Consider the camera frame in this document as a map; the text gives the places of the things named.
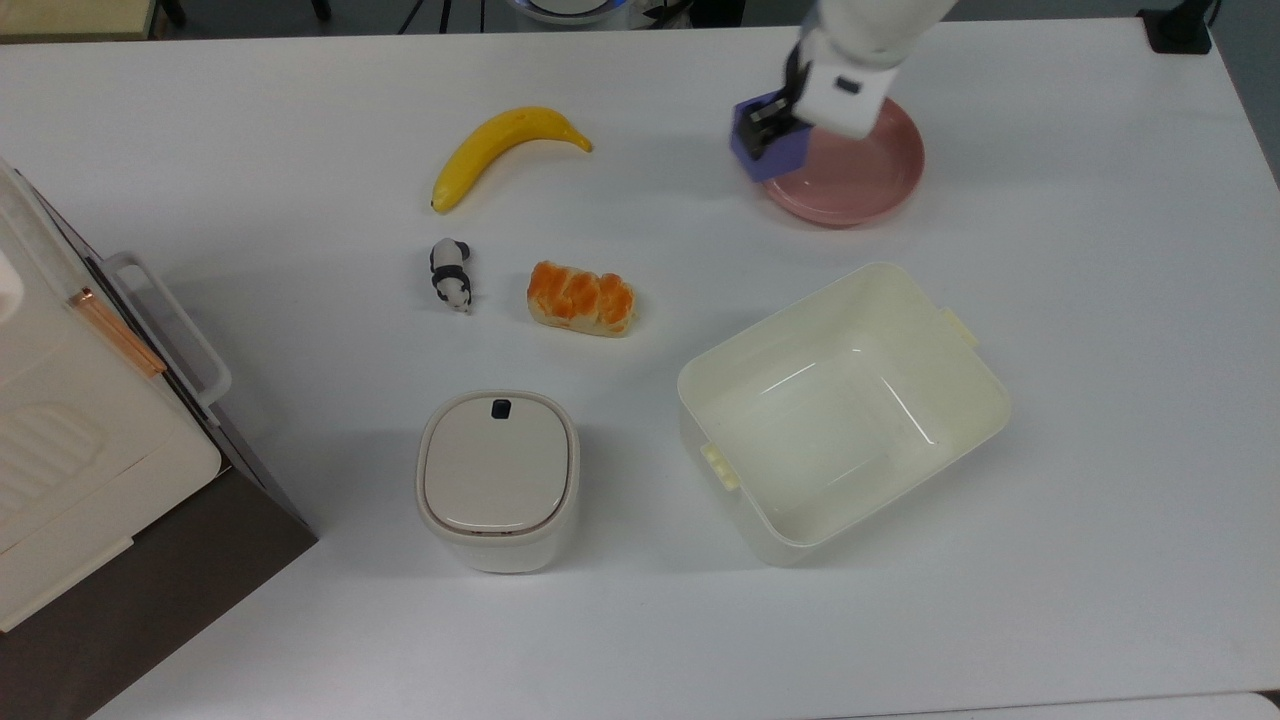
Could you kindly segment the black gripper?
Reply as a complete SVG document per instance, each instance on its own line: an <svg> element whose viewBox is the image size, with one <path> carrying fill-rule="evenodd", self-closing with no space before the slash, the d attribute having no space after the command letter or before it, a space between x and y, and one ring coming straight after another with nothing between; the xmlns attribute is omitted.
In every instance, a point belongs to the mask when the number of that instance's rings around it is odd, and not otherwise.
<svg viewBox="0 0 1280 720"><path fill-rule="evenodd" d="M763 158L774 138L808 128L808 123L797 114L808 76L806 63L788 67L783 86L771 96L754 101L748 109L746 151L750 159Z"/></svg>

